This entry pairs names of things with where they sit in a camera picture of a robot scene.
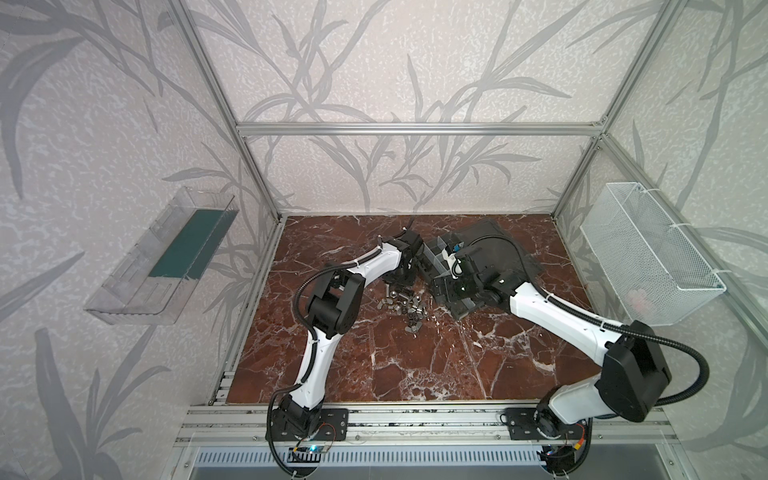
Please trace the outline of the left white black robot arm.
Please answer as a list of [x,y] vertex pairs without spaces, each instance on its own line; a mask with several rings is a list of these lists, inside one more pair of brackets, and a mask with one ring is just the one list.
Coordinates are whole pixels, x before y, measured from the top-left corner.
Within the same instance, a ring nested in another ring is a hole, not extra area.
[[307,329],[308,338],[295,383],[270,398],[269,439],[306,438],[319,429],[335,351],[357,320],[366,287],[378,279],[412,285],[415,257],[422,247],[421,236],[405,228],[394,237],[380,239],[361,257],[320,269],[299,287],[292,312]]

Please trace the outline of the grey plastic organizer box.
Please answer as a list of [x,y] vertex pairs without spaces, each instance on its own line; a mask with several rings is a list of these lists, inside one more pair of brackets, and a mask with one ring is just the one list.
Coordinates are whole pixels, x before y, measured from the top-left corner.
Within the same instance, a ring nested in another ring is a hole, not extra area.
[[484,308],[508,313],[516,289],[544,271],[494,220],[427,241],[417,260],[428,292],[456,321]]

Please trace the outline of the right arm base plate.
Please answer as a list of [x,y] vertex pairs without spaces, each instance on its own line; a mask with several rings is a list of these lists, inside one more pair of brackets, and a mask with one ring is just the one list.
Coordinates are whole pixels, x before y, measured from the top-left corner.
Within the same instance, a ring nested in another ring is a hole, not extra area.
[[534,407],[506,408],[499,418],[512,440],[578,441],[587,427],[585,420],[566,424],[548,410]]

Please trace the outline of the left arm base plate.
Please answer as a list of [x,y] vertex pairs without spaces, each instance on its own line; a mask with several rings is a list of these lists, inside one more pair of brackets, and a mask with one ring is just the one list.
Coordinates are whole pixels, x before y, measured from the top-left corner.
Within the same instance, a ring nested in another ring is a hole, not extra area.
[[276,408],[269,420],[266,437],[272,441],[287,442],[304,438],[321,441],[343,441],[349,425],[348,409],[322,408],[298,412]]

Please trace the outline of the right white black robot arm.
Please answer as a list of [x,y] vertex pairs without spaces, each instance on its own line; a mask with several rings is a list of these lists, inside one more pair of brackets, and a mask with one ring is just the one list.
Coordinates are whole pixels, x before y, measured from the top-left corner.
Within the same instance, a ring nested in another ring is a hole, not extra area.
[[[517,261],[499,271],[483,247],[484,237],[446,248],[443,258],[462,297],[478,296],[485,303],[528,320],[565,340],[599,366],[598,374],[554,388],[539,401],[534,419],[552,437],[562,425],[595,417],[618,416],[642,422],[656,406],[671,405],[699,393],[711,369],[705,356],[679,341],[661,337],[641,321],[623,324],[591,313],[545,290],[525,260],[525,250],[511,238]],[[663,350],[691,357],[698,367],[695,380],[682,391],[666,395],[672,374]]]

